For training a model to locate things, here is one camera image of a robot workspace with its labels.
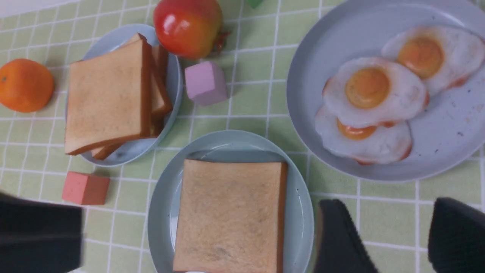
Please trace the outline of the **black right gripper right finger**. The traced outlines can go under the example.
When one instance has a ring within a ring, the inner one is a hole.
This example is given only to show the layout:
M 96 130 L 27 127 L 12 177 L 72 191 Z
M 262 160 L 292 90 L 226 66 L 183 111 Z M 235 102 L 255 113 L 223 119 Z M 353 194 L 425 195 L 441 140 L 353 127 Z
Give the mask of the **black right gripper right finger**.
M 437 273 L 485 271 L 485 215 L 449 197 L 435 200 L 428 259 Z

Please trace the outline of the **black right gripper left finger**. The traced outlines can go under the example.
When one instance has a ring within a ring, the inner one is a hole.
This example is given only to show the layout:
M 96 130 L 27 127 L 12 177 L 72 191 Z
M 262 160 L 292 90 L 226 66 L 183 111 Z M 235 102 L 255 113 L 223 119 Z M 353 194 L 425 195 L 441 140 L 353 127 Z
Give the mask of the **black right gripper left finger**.
M 341 200 L 320 200 L 315 223 L 315 273 L 378 272 Z

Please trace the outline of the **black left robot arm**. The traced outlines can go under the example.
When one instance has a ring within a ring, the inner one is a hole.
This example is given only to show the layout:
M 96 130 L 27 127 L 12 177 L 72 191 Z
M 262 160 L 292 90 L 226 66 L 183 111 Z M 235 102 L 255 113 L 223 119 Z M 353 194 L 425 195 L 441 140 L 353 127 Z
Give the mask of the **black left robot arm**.
M 66 273 L 81 265 L 78 206 L 22 200 L 1 194 L 1 266 L 12 273 Z M 321 200 L 314 273 L 377 273 L 340 200 Z

